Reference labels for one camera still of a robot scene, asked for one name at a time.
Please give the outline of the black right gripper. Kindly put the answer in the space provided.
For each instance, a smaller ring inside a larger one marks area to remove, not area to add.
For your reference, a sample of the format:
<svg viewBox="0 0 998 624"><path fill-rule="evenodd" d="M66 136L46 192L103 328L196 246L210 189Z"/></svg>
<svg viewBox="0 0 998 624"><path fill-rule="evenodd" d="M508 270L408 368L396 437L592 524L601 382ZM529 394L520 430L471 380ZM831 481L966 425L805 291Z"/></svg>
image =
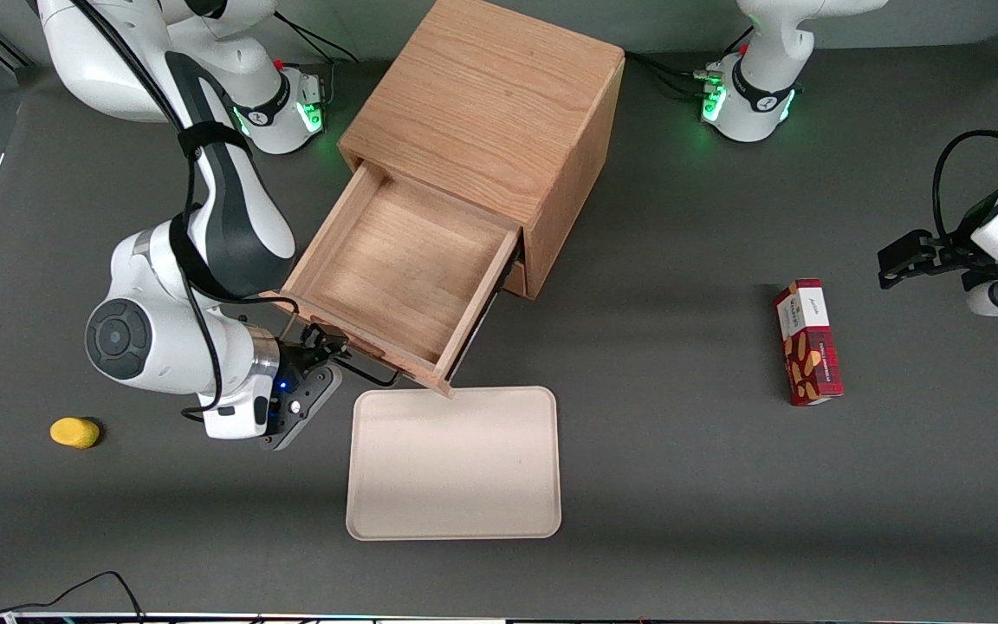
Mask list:
<svg viewBox="0 0 998 624"><path fill-rule="evenodd" d="M348 336L333 325L309 324L304 330L304 345L278 342L280 364L276 372L276 404L290 408L297 402L300 408L312 403L313 390L309 372L328 361L348 360Z"/></svg>

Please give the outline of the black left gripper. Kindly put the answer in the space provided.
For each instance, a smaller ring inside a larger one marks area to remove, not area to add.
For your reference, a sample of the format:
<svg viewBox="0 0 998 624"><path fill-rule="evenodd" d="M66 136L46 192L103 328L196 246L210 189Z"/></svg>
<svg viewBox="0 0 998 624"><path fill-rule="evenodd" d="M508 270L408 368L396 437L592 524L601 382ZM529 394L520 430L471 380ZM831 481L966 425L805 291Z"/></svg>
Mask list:
<svg viewBox="0 0 998 624"><path fill-rule="evenodd" d="M997 282L998 262L971 242L969 237L955 242L949 234L935 237L927 230L912 230L898 239L898 253L878 253L879 288L894 288L906 279L931 273L959 272L963 291Z"/></svg>

